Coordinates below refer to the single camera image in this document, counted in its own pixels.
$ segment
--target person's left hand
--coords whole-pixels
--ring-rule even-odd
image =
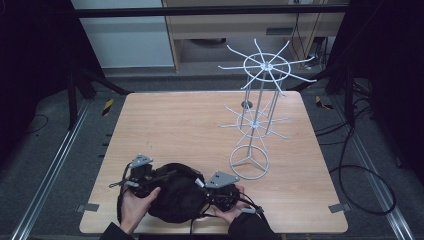
[[[122,231],[131,235],[137,228],[141,219],[146,215],[150,208],[150,204],[156,199],[160,188],[155,188],[149,196],[145,198],[138,198],[131,191],[126,191],[122,199],[121,207],[121,225],[119,226]]]

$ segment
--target desk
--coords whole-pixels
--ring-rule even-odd
[[[262,101],[274,92],[265,91]],[[277,233],[342,233],[347,230],[343,212],[331,213],[328,206],[339,203],[328,169],[318,146],[302,98],[298,92],[280,97],[273,130],[289,139],[271,134],[264,139],[270,168],[258,180],[241,179],[246,194],[263,207]],[[252,91],[250,99],[258,96]],[[152,157],[153,167],[170,162],[186,164],[209,180],[215,171],[234,174],[229,156],[241,139],[234,124],[241,111],[244,92],[166,92],[128,95],[106,152],[89,203],[99,204],[97,212],[86,211],[83,233],[101,233],[116,220],[118,188],[109,184],[121,179],[125,165],[138,153]],[[147,215],[135,232],[189,233],[189,222],[170,224]],[[219,218],[194,223],[194,233],[227,233]]]

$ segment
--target table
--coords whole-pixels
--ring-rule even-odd
[[[262,102],[273,94],[264,91]],[[258,95],[252,91],[250,99]],[[101,233],[111,221],[117,223],[119,188],[109,188],[109,184],[121,179],[126,164],[138,153],[152,157],[154,168],[179,162],[201,171],[205,180],[218,170],[234,174],[229,157],[242,134],[237,128],[220,126],[236,122],[237,115],[225,106],[239,112],[243,100],[241,91],[128,95],[89,199],[99,208],[84,213],[80,230]],[[269,171],[258,180],[241,179],[237,184],[243,185],[246,194],[263,207],[277,233],[346,231],[344,213],[331,213],[328,208],[338,204],[339,199],[298,92],[286,92],[278,100],[273,119],[286,117],[290,118],[273,124],[273,131],[288,139],[275,134],[264,138]],[[135,232],[188,234],[189,226],[189,222],[171,224],[146,215]],[[227,233],[227,229],[219,218],[204,218],[194,223],[193,232],[219,234]]]

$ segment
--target tripod leg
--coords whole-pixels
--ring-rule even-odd
[[[91,78],[92,80],[102,84],[103,86],[115,91],[116,93],[118,93],[120,95],[128,95],[128,94],[132,93],[132,91],[128,91],[128,90],[125,90],[123,88],[120,88],[120,87],[116,86],[115,84],[107,81],[105,78],[96,76],[94,73],[92,73],[92,72],[90,72],[86,69],[81,69],[80,71],[85,76],[87,76],[87,77]]]
[[[72,77],[72,71],[68,71],[67,73],[67,82],[68,82],[68,102],[69,102],[69,126],[68,130],[71,130],[78,117],[77,113],[77,97],[76,97],[76,90],[75,90],[75,84]]]

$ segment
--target person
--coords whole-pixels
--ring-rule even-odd
[[[244,187],[236,185],[241,193]],[[100,240],[134,240],[132,234],[149,210],[150,204],[156,199],[160,188],[155,188],[145,198],[136,197],[131,191],[125,191],[121,208],[121,223],[118,227],[110,223]],[[258,215],[244,213],[241,209],[248,208],[245,202],[238,201],[236,206],[227,212],[222,212],[215,206],[211,206],[217,217],[222,218],[229,224],[228,234],[231,239],[237,240],[276,240],[277,235],[271,230]]]

